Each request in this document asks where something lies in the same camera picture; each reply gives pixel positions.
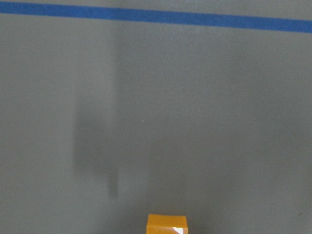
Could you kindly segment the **orange trapezoid block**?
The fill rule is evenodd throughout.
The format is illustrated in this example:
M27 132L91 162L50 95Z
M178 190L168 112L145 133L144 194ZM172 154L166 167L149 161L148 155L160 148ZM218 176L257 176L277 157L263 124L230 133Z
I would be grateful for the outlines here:
M149 214L146 234L188 234L186 216Z

